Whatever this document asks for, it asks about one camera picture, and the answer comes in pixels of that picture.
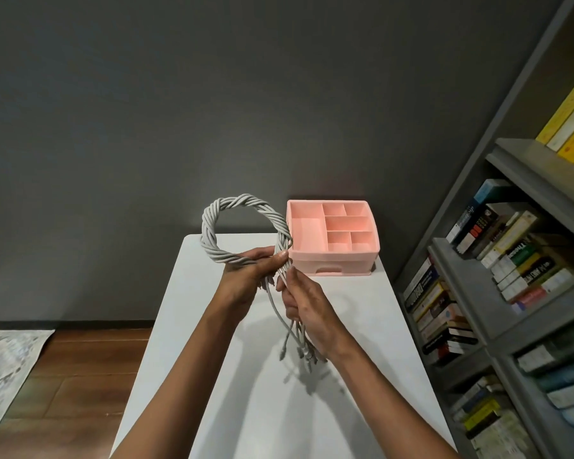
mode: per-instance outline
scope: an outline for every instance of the storage box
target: storage box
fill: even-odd
[[[289,200],[294,266],[307,275],[369,275],[380,249],[366,201]]]

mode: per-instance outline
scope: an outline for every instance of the rug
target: rug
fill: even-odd
[[[52,330],[0,331],[0,421],[52,333]]]

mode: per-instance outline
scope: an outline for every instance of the coiled cable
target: coiled cable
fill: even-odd
[[[218,198],[214,202],[204,209],[202,215],[202,236],[200,238],[200,243],[208,254],[209,258],[215,262],[223,264],[233,264],[235,266],[246,266],[248,264],[254,264],[256,261],[251,258],[241,257],[237,254],[230,253],[228,251],[223,251],[217,246],[217,236],[215,235],[215,224],[217,219],[219,219],[219,213],[226,209],[237,208],[239,206],[250,206],[255,208],[257,212],[268,218],[276,229],[276,245],[274,246],[274,253],[278,253],[283,250],[288,250],[293,244],[293,239],[289,232],[289,226],[285,222],[285,218],[282,214],[276,212],[266,201],[260,200],[259,198],[253,196],[252,194],[241,194],[240,196],[230,196],[228,198]],[[291,267],[291,260],[289,259],[277,272],[279,276],[283,279],[285,286],[287,286],[286,272]],[[299,322],[291,321],[291,324],[285,322],[281,314],[278,312],[272,294],[270,293],[270,281],[272,277],[264,277],[261,283],[262,287],[268,293],[268,299],[274,309],[274,313],[283,323],[285,329],[287,329],[287,334],[281,349],[279,359],[282,361],[287,352],[287,341],[289,337],[298,343],[298,356],[300,359],[306,359],[306,365],[309,371],[312,371],[311,362],[317,363],[316,351],[313,344],[306,337],[306,326]]]

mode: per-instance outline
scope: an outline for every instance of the cable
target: cable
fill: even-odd
[[[215,224],[217,219],[219,219],[219,213],[225,211],[226,209],[236,208],[239,206],[250,206],[255,208],[257,212],[266,216],[268,220],[272,223],[276,229],[276,246],[274,247],[274,253],[278,253],[283,250],[288,250],[293,244],[293,239],[289,232],[289,226],[285,222],[282,214],[276,212],[270,205],[259,198],[253,196],[252,194],[241,194],[240,196],[230,196],[228,198],[218,198],[214,202],[204,209],[202,215],[202,236],[200,238],[200,243],[206,251],[206,254],[215,262],[224,264],[234,264],[235,266],[246,266],[248,264],[255,264],[255,260],[246,257],[240,257],[237,254],[230,253],[228,251],[223,251],[217,246],[217,236],[215,235]],[[283,283],[287,286],[287,279],[285,274],[287,270],[291,267],[291,260],[289,259],[285,265],[283,265],[277,272],[279,276],[283,279]],[[289,337],[298,343],[298,355],[300,359],[305,358],[308,370],[312,371],[312,366],[310,364],[313,361],[317,363],[317,356],[315,354],[315,348],[310,340],[306,337],[306,327],[301,325],[299,322],[295,323],[296,332],[294,333],[294,321],[291,321],[291,325],[284,321],[281,314],[278,312],[272,294],[270,293],[270,279],[271,277],[264,277],[262,282],[263,288],[268,293],[268,299],[274,309],[274,313],[279,318],[279,320],[287,329],[287,335],[281,349],[279,359],[282,361],[287,352],[287,341]]]

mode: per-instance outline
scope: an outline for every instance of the gray bookshelf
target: gray bookshelf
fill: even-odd
[[[444,239],[482,182],[498,177],[510,180],[574,234],[574,165],[535,140],[573,86],[574,0],[563,0],[393,284],[455,445],[467,459],[476,453],[447,413],[460,393],[487,373],[500,378],[542,457],[574,459],[574,428],[514,358],[574,321],[574,277],[517,314],[490,271],[475,259],[461,258]],[[421,335],[401,293],[428,255],[479,339],[472,350],[441,368],[426,364]]]

